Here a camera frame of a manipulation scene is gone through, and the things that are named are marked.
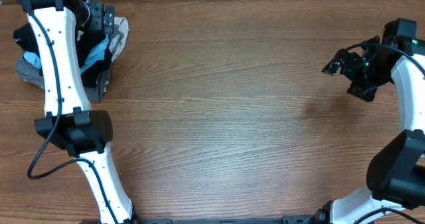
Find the black t-shirt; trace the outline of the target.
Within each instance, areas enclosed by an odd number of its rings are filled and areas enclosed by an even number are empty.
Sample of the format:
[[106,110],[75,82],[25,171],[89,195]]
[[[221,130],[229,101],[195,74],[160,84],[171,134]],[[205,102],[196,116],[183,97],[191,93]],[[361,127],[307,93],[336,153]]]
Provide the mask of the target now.
[[[22,48],[23,54],[25,51],[36,53],[39,56],[39,49],[33,29],[30,24],[23,25],[21,28],[13,32],[15,42]],[[106,35],[103,33],[90,33],[88,31],[79,31],[76,41],[76,54],[78,58],[79,68],[83,65],[90,50],[99,42],[104,40]],[[91,68],[84,71],[81,75],[83,86],[95,87],[98,75],[101,72],[107,71],[111,64],[111,53],[106,49],[106,59],[100,60]],[[42,68],[39,69],[39,74],[43,77]]]

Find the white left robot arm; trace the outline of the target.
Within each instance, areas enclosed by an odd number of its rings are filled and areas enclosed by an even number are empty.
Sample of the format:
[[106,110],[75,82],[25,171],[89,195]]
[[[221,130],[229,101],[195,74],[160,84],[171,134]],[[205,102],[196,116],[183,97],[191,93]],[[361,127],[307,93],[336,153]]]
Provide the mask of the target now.
[[44,118],[35,120],[46,144],[68,152],[67,165],[84,172],[100,223],[139,223],[111,150],[113,129],[105,110],[93,110],[77,57],[77,30],[112,34],[114,7],[93,0],[17,0],[28,15],[44,78]]

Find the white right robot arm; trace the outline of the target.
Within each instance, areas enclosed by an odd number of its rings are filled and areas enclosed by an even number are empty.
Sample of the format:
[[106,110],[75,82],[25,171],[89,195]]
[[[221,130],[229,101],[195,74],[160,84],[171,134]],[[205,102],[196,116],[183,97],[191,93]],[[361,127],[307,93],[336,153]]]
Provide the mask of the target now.
[[323,72],[351,81],[348,92],[371,101],[377,88],[396,86],[400,133],[370,162],[366,183],[348,196],[328,201],[306,223],[373,223],[387,213],[405,214],[424,205],[424,41],[412,35],[374,37],[339,50]]

